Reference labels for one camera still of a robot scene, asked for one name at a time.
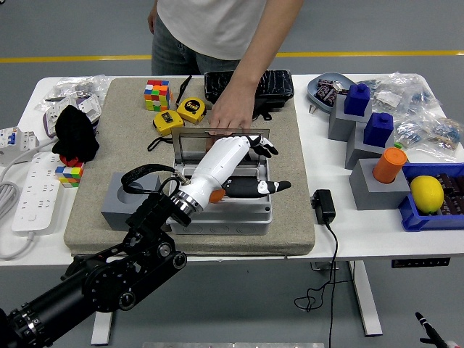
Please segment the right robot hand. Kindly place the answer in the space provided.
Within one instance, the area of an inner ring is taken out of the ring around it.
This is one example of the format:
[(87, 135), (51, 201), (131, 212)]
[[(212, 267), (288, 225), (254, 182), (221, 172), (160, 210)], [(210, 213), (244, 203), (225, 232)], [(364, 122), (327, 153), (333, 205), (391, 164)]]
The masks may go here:
[(426, 338), (420, 338), (421, 343), (433, 344), (435, 347), (442, 348), (459, 347), (459, 345), (453, 341), (445, 341), (421, 313), (415, 312), (415, 316), (427, 334)]

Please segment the person's left hand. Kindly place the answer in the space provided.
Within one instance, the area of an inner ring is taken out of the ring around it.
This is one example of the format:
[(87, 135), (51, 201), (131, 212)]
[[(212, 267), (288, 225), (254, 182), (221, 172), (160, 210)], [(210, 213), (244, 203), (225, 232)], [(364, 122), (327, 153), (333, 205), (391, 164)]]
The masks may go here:
[(210, 127), (217, 130), (241, 128), (248, 131), (252, 124), (254, 97), (224, 91), (213, 105)]

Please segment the person's right hand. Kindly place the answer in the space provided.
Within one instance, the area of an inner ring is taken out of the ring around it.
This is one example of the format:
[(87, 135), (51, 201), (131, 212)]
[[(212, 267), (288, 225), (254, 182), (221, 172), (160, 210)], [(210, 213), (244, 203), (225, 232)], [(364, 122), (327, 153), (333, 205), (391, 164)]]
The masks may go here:
[(149, 31), (151, 34), (154, 34), (154, 27), (157, 19), (157, 1), (154, 2), (152, 9), (149, 12), (147, 17), (147, 22), (149, 26)]

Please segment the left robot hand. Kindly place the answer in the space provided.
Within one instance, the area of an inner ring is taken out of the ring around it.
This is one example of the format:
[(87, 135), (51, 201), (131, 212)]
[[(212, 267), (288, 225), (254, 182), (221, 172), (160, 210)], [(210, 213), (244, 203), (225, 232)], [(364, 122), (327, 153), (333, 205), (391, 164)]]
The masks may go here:
[(211, 196), (221, 192), (230, 198), (262, 198), (291, 187), (288, 181), (263, 181), (232, 178), (233, 172), (249, 150), (270, 158), (278, 151), (261, 135), (229, 136), (217, 140), (196, 167), (190, 183), (181, 186), (172, 201), (185, 213), (202, 212), (212, 202)]

